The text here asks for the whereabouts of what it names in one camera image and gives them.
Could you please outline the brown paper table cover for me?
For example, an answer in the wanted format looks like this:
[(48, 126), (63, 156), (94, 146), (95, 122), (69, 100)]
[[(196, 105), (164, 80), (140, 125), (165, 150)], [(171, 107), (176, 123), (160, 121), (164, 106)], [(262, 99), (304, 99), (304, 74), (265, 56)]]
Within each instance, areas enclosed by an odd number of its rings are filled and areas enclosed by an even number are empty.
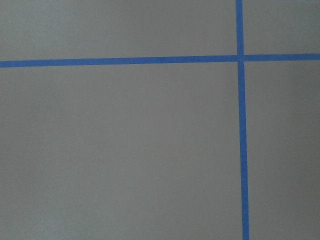
[(317, 0), (3, 0), (3, 240), (317, 240)]

